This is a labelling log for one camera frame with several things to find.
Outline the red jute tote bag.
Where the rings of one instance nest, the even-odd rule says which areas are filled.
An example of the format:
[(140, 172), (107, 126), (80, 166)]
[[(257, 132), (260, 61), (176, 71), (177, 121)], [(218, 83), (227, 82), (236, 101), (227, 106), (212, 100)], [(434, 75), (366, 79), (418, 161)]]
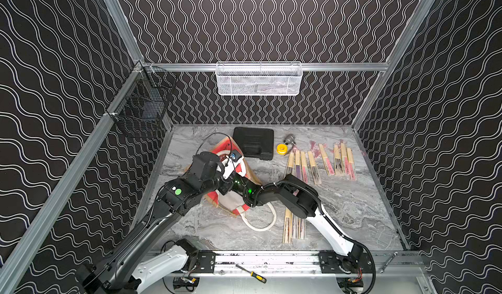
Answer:
[(215, 135), (224, 137), (211, 150), (223, 164), (224, 185), (220, 189), (209, 193), (207, 197), (216, 206), (240, 216), (244, 224), (251, 230), (257, 232), (270, 230), (277, 221), (277, 212), (271, 203), (266, 204), (273, 217), (270, 224), (265, 227), (254, 227), (247, 219), (247, 211), (256, 205), (256, 203), (250, 201), (250, 198), (257, 189), (260, 189), (261, 182), (248, 166), (243, 151), (229, 135), (215, 132), (211, 133), (203, 141), (207, 142)]

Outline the bamboo fan plain edge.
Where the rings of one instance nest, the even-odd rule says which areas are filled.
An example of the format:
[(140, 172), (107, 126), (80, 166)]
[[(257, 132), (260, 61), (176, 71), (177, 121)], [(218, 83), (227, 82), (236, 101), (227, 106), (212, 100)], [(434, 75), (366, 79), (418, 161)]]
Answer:
[(305, 220), (298, 219), (298, 239), (305, 240)]

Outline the bamboo fan floral white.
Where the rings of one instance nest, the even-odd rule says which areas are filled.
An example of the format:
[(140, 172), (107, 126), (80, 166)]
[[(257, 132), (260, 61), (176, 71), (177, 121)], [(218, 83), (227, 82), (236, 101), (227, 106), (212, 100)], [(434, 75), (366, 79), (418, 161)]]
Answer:
[(288, 163), (284, 172), (284, 176), (295, 175), (295, 153), (291, 151), (288, 156)]

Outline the bamboo fan white red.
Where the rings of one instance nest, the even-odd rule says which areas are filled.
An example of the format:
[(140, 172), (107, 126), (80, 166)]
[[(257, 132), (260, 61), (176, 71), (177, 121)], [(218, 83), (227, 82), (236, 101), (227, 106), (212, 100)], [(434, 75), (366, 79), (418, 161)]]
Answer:
[(301, 220), (297, 216), (292, 217), (292, 238), (293, 239), (299, 239), (300, 237), (300, 222)]

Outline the bamboo fan pink green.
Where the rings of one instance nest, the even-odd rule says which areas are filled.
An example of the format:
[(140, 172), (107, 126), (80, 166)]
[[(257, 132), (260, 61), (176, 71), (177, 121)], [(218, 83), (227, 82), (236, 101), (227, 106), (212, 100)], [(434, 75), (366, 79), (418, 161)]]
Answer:
[(321, 155), (321, 158), (323, 160), (323, 164), (324, 164), (324, 168), (326, 170), (326, 173), (329, 176), (335, 176), (335, 170), (334, 170), (333, 165), (331, 164), (331, 162), (329, 160), (326, 148), (324, 147), (323, 144), (319, 144), (318, 146), (319, 146), (320, 155)]

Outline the bamboo fan dark floral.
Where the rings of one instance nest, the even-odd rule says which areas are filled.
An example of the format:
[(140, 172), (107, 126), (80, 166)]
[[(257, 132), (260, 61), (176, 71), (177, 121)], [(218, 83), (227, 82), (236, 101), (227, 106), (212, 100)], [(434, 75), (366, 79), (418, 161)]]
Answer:
[(343, 169), (341, 167), (342, 161), (341, 161), (340, 148), (337, 143), (333, 144), (333, 162), (335, 165), (335, 175), (341, 176), (343, 174)]

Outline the bamboo fan pink stripe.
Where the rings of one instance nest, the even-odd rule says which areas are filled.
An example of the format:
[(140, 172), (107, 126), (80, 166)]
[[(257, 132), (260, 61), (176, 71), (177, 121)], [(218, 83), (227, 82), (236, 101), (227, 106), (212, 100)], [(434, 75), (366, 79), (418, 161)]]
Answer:
[(347, 158), (348, 158), (348, 168), (349, 168), (349, 175), (351, 180), (356, 179), (356, 172), (354, 168), (354, 156), (351, 148), (347, 148)]

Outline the bamboo fan grey floral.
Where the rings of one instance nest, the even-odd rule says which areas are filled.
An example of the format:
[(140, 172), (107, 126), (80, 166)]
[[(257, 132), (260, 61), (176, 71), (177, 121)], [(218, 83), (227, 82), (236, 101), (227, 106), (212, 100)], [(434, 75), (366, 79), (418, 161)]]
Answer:
[(319, 169), (318, 169), (318, 166), (316, 163), (316, 156), (315, 156), (316, 142), (310, 141), (310, 144), (311, 144), (311, 149), (307, 152), (307, 154), (309, 157), (309, 163), (310, 163), (310, 167), (311, 167), (311, 171), (312, 171), (312, 177), (313, 177), (314, 184), (319, 186), (322, 184), (322, 180), (321, 180)]

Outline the bamboo fan purple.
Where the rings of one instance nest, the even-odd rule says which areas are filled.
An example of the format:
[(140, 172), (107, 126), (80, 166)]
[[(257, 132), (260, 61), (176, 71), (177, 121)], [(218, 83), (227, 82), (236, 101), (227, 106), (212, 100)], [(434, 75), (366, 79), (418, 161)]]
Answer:
[(299, 150), (295, 151), (295, 177), (299, 180), (303, 180), (301, 169), (301, 152)]

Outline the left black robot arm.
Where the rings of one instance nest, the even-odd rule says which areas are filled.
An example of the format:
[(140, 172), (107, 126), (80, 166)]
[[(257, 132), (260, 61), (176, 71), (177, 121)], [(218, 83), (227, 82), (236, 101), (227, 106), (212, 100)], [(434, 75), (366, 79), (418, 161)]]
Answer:
[(182, 269), (190, 247), (175, 243), (172, 250), (146, 261), (144, 257), (165, 233), (203, 196), (233, 186), (235, 167), (242, 155), (233, 151), (226, 162), (219, 155), (202, 152), (188, 170), (165, 183), (154, 204), (133, 231), (100, 262), (81, 265), (75, 274), (83, 293), (142, 293), (168, 274)]

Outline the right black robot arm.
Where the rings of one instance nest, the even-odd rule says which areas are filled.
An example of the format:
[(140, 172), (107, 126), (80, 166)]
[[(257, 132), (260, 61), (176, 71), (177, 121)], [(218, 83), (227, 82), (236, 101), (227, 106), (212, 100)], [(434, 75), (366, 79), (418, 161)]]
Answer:
[(251, 180), (231, 174), (223, 193), (235, 192), (246, 205), (254, 208), (273, 201), (281, 202), (295, 216), (307, 220), (328, 241), (337, 254), (341, 270), (347, 273), (376, 273), (375, 261), (368, 247), (350, 238), (331, 218), (317, 191), (295, 176), (257, 185)]

